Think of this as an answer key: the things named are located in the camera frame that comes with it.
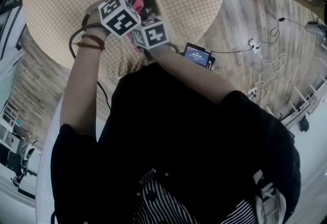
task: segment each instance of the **white cable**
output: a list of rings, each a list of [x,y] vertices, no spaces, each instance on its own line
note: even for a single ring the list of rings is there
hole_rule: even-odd
[[[260,91],[262,91],[262,89],[264,88],[264,86],[272,79],[274,79],[275,77],[277,77],[279,75],[279,73],[281,72],[282,68],[285,66],[286,64],[286,61],[287,61],[287,55],[286,54],[279,54],[278,57],[275,58],[274,61],[272,61],[271,63],[265,63],[264,62],[264,59],[263,59],[263,55],[259,55],[259,53],[257,52],[258,56],[261,57],[261,60],[262,60],[262,63],[263,65],[270,65],[270,68],[271,68],[271,75],[270,75],[270,78],[267,80],[267,81],[259,81],[257,84],[256,84],[256,92],[255,94],[259,94]],[[273,70],[273,64],[275,62],[278,62],[279,63],[279,68],[274,71]]]

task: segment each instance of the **black t-shirt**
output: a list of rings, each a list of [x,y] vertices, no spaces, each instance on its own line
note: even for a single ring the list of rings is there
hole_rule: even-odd
[[[244,200],[254,205],[259,169],[284,195],[288,219],[300,174],[286,128],[241,92],[216,106],[153,64],[120,80],[98,142],[61,127],[51,163],[56,216],[133,223],[151,180],[198,222],[220,223]]]

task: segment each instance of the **black device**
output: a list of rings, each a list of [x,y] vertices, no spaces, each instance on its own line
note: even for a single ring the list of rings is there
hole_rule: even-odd
[[[194,63],[201,66],[208,67],[209,60],[211,58],[211,52],[205,51],[204,48],[197,45],[187,43],[183,56]]]

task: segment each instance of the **wrist strap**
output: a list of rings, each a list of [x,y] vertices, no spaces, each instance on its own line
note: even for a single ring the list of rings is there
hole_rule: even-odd
[[[96,43],[98,43],[99,46],[104,47],[104,41],[101,38],[97,37],[97,36],[89,35],[89,34],[83,34],[82,38],[90,38],[90,39],[94,40]]]
[[[95,46],[95,45],[90,45],[90,44],[85,44],[85,43],[81,43],[81,42],[77,42],[77,43],[73,43],[77,46],[79,46],[80,48],[90,48],[90,49],[96,49],[96,50],[101,50],[104,51],[106,48],[102,47],[102,46]]]

